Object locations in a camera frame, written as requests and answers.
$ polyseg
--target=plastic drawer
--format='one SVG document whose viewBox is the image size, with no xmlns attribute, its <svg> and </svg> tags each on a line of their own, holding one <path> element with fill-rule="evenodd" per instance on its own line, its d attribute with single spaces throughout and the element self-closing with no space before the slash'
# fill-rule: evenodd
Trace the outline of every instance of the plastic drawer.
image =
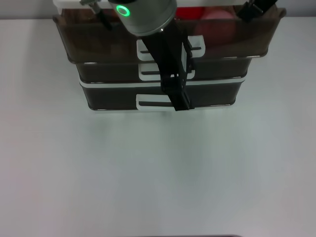
<svg viewBox="0 0 316 237">
<path fill-rule="evenodd" d="M 196 108 L 232 105 L 243 81 L 189 81 L 187 92 Z M 159 82 L 80 84 L 92 110 L 174 111 Z"/>
</svg>

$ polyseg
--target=dark translucent drawer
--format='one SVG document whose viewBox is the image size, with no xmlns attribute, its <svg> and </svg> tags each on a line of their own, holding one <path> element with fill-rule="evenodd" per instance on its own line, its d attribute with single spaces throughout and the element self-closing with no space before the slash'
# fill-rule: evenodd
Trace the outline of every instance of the dark translucent drawer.
<svg viewBox="0 0 316 237">
<path fill-rule="evenodd" d="M 285 9 L 272 7 L 263 17 L 250 23 L 235 19 L 178 21 L 188 35 L 203 35 L 206 52 L 203 60 L 226 57 L 265 55 Z M 107 31 L 101 23 L 74 24 L 62 16 L 53 17 L 67 54 L 74 63 L 139 63 L 136 53 L 137 38 L 120 23 Z M 229 37 L 218 38 L 229 29 Z"/>
<path fill-rule="evenodd" d="M 232 105 L 243 79 L 189 81 L 188 95 L 196 108 Z M 93 110 L 173 111 L 159 82 L 87 84 L 80 82 Z"/>
</svg>

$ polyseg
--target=red object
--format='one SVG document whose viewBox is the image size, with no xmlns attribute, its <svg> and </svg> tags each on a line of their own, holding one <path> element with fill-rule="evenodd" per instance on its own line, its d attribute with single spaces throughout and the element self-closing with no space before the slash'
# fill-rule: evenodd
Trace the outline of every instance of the red object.
<svg viewBox="0 0 316 237">
<path fill-rule="evenodd" d="M 204 14 L 204 7 L 179 7 L 176 16 L 182 20 L 197 20 Z"/>
<path fill-rule="evenodd" d="M 195 34 L 203 35 L 206 47 L 213 47 L 230 43 L 236 34 L 234 16 L 221 8 L 208 7 L 201 21 L 196 27 Z"/>
</svg>

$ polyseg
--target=green led ring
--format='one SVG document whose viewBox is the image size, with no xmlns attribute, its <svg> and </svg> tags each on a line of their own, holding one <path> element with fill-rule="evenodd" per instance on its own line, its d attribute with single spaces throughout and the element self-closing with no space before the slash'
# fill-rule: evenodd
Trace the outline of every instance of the green led ring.
<svg viewBox="0 0 316 237">
<path fill-rule="evenodd" d="M 117 11 L 118 11 L 118 13 L 121 14 L 122 16 L 125 16 L 125 17 L 130 16 L 130 11 L 129 11 L 128 8 L 125 7 L 125 6 L 118 5 L 118 6 L 117 6 Z"/>
</svg>

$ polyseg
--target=gray cylindrical robot joint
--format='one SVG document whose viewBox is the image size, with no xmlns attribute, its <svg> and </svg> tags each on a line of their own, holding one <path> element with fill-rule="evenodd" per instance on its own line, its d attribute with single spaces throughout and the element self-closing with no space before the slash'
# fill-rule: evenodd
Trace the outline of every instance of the gray cylindrical robot joint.
<svg viewBox="0 0 316 237">
<path fill-rule="evenodd" d="M 174 19 L 177 10 L 176 0 L 135 0 L 122 4 L 114 3 L 119 1 L 109 2 L 126 29 L 139 37 L 161 31 Z"/>
</svg>

